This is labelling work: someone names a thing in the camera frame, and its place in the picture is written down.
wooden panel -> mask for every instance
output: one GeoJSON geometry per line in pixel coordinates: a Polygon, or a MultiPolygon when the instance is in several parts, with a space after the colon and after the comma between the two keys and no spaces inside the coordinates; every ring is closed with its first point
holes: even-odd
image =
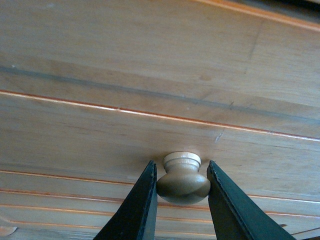
{"type": "MultiPolygon", "coordinates": [[[[190,151],[316,236],[320,26],[227,5],[4,1],[0,225],[95,233],[149,160],[161,177],[190,151]]],[[[215,238],[206,199],[157,217],[158,237],[215,238]]]]}
{"type": "Polygon", "coordinates": [[[189,150],[204,165],[216,160],[249,194],[319,199],[317,141],[8,96],[1,102],[3,165],[134,182],[150,159],[161,165],[159,157],[189,150]]]}
{"type": "Polygon", "coordinates": [[[317,31],[192,1],[84,6],[3,4],[0,64],[319,120],[317,31]]]}

knob cap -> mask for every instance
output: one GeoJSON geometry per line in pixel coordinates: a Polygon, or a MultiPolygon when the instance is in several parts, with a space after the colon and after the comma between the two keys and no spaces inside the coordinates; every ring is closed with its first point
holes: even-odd
{"type": "Polygon", "coordinates": [[[163,159],[166,175],[156,183],[157,193],[166,201],[178,204],[195,204],[210,191],[210,181],[199,173],[201,159],[198,155],[179,151],[163,159]]]}

